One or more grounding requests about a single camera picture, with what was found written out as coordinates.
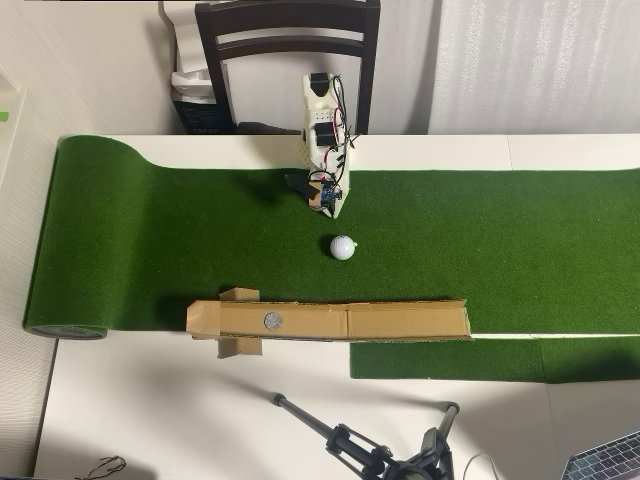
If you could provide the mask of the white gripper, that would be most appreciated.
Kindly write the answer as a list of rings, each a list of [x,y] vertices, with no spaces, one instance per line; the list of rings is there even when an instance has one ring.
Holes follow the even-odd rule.
[[[336,219],[340,214],[350,190],[350,166],[353,139],[351,135],[339,136],[337,146],[318,146],[316,137],[301,134],[303,154],[302,158],[314,175],[313,180],[328,180],[335,182],[330,188],[330,198],[327,199],[327,208],[322,213],[328,218]]]

